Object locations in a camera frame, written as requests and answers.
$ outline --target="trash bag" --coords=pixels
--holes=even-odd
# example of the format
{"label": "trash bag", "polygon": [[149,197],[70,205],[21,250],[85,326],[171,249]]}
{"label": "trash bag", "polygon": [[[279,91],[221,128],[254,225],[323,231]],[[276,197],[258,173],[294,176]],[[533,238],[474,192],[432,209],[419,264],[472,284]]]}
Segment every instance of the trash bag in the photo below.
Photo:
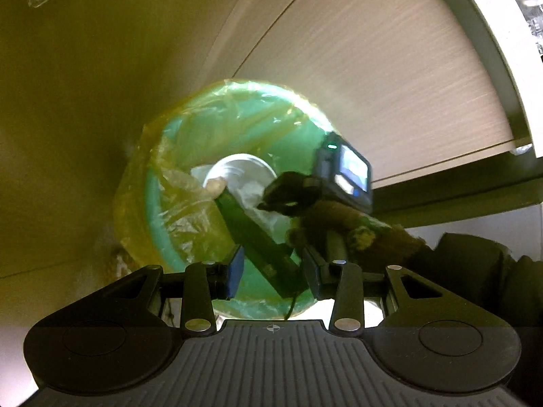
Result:
{"label": "trash bag", "polygon": [[[315,105],[287,88],[240,80],[213,84],[143,128],[115,196],[115,234],[137,265],[159,264],[166,273],[223,261],[234,241],[191,170],[248,153],[277,175],[310,174],[314,153],[332,130]],[[295,254],[292,260],[300,263]],[[281,297],[247,258],[244,266],[235,299],[213,302],[224,317],[281,319],[314,303],[309,290]]]}

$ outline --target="wooden cabinet door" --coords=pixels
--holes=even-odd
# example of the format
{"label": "wooden cabinet door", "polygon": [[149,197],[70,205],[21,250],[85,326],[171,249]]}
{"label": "wooden cabinet door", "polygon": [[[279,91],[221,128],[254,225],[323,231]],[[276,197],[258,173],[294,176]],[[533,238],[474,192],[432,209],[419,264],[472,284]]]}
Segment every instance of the wooden cabinet door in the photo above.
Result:
{"label": "wooden cabinet door", "polygon": [[316,103],[375,186],[514,147],[504,110],[443,0],[295,0],[237,77]]}

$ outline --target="crosshair mark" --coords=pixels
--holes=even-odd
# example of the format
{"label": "crosshair mark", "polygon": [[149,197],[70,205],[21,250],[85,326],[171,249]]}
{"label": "crosshair mark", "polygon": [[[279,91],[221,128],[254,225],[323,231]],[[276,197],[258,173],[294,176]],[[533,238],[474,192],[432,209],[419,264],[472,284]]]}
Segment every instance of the crosshair mark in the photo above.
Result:
{"label": "crosshair mark", "polygon": [[278,325],[269,325],[266,326],[265,329],[270,331],[272,334],[275,334],[279,329],[282,329],[282,327],[279,327]]}

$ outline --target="camera screen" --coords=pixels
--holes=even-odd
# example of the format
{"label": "camera screen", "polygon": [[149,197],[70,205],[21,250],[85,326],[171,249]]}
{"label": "camera screen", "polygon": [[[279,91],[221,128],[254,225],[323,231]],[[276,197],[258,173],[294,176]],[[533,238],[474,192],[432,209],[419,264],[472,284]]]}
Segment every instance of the camera screen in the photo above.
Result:
{"label": "camera screen", "polygon": [[355,152],[345,145],[341,146],[339,171],[359,188],[368,192],[368,166]]}

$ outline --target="ribbed rubber surface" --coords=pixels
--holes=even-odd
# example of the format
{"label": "ribbed rubber surface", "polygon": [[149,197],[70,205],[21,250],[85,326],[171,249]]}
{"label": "ribbed rubber surface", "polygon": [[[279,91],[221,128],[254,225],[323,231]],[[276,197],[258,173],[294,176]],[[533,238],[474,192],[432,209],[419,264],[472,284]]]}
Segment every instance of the ribbed rubber surface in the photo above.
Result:
{"label": "ribbed rubber surface", "polygon": [[135,389],[77,397],[43,389],[25,407],[514,407],[501,388],[465,397],[417,391],[373,361],[362,341],[318,321],[228,321],[185,342],[169,368]]}

